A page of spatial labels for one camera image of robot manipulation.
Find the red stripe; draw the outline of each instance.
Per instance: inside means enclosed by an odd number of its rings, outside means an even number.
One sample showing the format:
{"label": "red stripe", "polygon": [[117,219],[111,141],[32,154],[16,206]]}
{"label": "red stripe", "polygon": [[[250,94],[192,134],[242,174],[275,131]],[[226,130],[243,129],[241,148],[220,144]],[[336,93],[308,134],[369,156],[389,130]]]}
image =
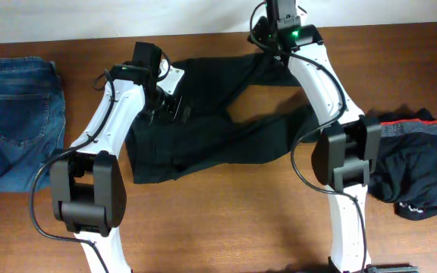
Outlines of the red stripe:
{"label": "red stripe", "polygon": [[381,122],[380,124],[382,126],[388,126],[388,125],[394,125],[394,124],[400,124],[403,122],[421,122],[423,124],[437,124],[437,121],[421,121],[419,118],[415,118],[412,120],[399,120],[399,121],[389,121],[389,122]]}

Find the wooden table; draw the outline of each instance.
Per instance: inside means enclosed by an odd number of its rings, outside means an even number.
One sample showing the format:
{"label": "wooden table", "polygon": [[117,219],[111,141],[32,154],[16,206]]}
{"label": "wooden table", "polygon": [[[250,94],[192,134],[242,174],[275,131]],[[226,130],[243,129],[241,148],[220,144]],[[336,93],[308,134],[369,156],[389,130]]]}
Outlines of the wooden table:
{"label": "wooden table", "polygon": [[[437,117],[437,24],[321,29],[338,76],[364,110],[428,108]],[[90,39],[0,45],[0,58],[38,55],[56,62],[67,103],[65,145],[83,131],[102,97],[91,88],[102,70],[131,58],[134,42],[154,42],[172,60],[239,56],[257,49],[245,33]],[[273,112],[295,88],[250,87],[231,106],[237,121]],[[297,158],[309,179],[313,146]],[[332,243],[326,196],[306,188],[289,155],[264,165],[219,165],[162,184],[134,185],[123,149],[127,190],[121,225],[134,272],[258,272],[326,263]],[[0,272],[88,272],[81,246],[45,239],[28,215],[27,194],[0,193]],[[70,235],[53,218],[50,189],[36,210],[49,232]],[[437,272],[437,216],[414,222],[371,196],[366,205],[374,263]]]}

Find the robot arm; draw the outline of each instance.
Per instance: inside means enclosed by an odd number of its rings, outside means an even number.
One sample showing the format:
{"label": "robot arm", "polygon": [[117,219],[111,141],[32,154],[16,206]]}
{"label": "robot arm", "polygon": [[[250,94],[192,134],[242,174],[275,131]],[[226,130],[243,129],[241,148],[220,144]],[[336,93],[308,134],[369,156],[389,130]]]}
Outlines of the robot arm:
{"label": "robot arm", "polygon": [[[342,192],[353,196],[360,207],[346,196],[329,195],[332,219],[333,244],[330,256],[332,271],[356,272],[371,263],[368,252],[364,252],[363,231],[361,219],[365,219],[364,207],[367,193],[367,183],[370,166],[376,158],[376,148],[379,140],[379,127],[365,123],[363,112],[345,92],[338,77],[329,62],[326,47],[318,30],[307,26],[307,13],[296,5],[295,0],[268,0],[266,2],[268,18],[261,18],[252,33],[258,35],[260,45],[278,51],[289,52],[281,59],[288,66],[291,74],[301,83],[320,124],[327,124],[341,115],[341,109],[346,110],[331,127],[324,129],[321,140],[313,153],[313,170],[325,189],[331,192]],[[301,58],[306,58],[323,66],[329,75]],[[342,105],[342,96],[346,105]],[[370,150],[366,156],[355,157],[347,153],[347,127],[358,127],[372,132],[362,136],[355,135],[355,140],[370,139],[369,143],[354,144],[356,151]]]}
{"label": "robot arm", "polygon": [[[155,120],[173,121],[180,111],[180,99],[173,94],[184,71],[172,67],[168,60],[159,64],[161,54],[161,49],[153,44],[136,43],[133,61],[112,68],[113,84],[106,83],[96,113],[71,147],[85,143],[97,131],[100,133],[93,142],[50,168],[55,217],[63,221],[77,239],[93,242],[111,273],[131,272],[119,233],[126,206],[126,192],[118,165],[124,138],[138,114],[148,115],[150,120],[157,116]],[[90,172],[93,185],[76,183],[75,177]],[[81,245],[90,271],[104,273],[94,249],[85,243]]]}

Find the denim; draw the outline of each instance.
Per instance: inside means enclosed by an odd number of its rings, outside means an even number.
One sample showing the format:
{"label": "denim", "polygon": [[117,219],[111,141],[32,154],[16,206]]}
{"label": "denim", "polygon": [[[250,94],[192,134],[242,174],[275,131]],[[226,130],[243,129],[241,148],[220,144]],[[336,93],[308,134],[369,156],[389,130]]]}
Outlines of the denim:
{"label": "denim", "polygon": [[[0,192],[28,192],[55,149],[63,148],[65,101],[53,62],[0,59]],[[48,172],[37,190],[49,185]]]}

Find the white wall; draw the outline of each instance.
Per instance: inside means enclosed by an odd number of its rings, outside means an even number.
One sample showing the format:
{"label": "white wall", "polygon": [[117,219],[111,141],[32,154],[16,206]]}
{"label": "white wall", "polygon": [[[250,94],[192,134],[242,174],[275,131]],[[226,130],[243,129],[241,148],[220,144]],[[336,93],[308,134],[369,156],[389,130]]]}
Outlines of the white wall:
{"label": "white wall", "polygon": [[[437,0],[298,0],[318,27],[437,21]],[[246,31],[259,0],[0,0],[0,42]]]}

